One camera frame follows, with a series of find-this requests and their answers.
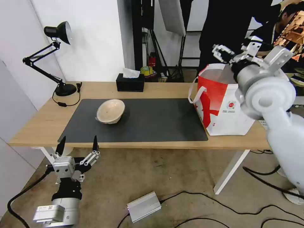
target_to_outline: desk lamp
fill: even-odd
[[[57,51],[60,48],[60,42],[57,40],[57,38],[61,39],[63,42],[67,44],[71,44],[72,40],[72,32],[71,27],[67,21],[60,23],[57,27],[49,27],[46,26],[44,28],[44,33],[46,36],[50,37],[54,42],[48,45],[47,47],[41,49],[40,51],[32,54],[29,57],[26,57],[23,59],[23,63],[27,66],[33,68],[34,70],[38,71],[39,73],[43,74],[44,76],[48,77],[49,79],[53,80],[58,84],[57,88],[55,89],[55,93],[57,96],[68,96],[76,92],[76,90],[80,91],[79,89],[76,89],[76,87],[72,84],[65,84],[61,78],[53,76],[44,70],[40,69],[39,67],[35,66],[35,62],[38,60],[48,56],[49,54]],[[47,50],[48,48],[54,46],[55,49],[49,51],[46,54],[38,55],[39,53],[43,52],[44,50]]]

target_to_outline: red and white bag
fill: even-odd
[[[197,78],[198,92],[192,101],[190,95]],[[230,67],[209,64],[197,78],[189,89],[188,100],[195,105],[209,135],[245,135],[255,120],[241,110],[235,96],[238,84]]]

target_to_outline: black tissue box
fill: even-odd
[[[120,73],[116,79],[117,91],[143,92],[145,77],[140,74],[138,78],[124,78]]]

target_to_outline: bag handle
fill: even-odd
[[[190,102],[190,104],[196,103],[196,102],[200,99],[200,97],[201,97],[201,95],[203,94],[203,92],[204,92],[204,91],[207,92],[207,89],[206,89],[205,87],[201,86],[201,87],[199,88],[197,94],[195,95],[193,101],[190,99],[192,90],[193,90],[193,88],[194,88],[195,80],[198,79],[198,78],[199,78],[199,77],[196,77],[196,78],[194,79],[194,81],[192,82],[192,84],[191,84],[191,86],[190,86],[190,88],[189,88],[188,101]]]

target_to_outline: wooden table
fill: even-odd
[[[128,99],[128,98],[187,98],[190,83],[145,83],[144,92],[117,92],[114,82],[84,82],[81,99]],[[68,97],[55,98],[67,104],[78,99],[75,93]],[[39,147],[52,162],[53,153],[60,135],[78,105],[60,107],[52,99],[10,140],[11,146]],[[269,149],[266,132],[256,121],[245,136],[209,136],[205,142],[99,142],[101,148],[154,148],[154,149],[226,149],[236,154],[216,184],[214,192],[219,194],[242,163],[250,149]],[[92,143],[66,143],[66,147],[92,147]]]

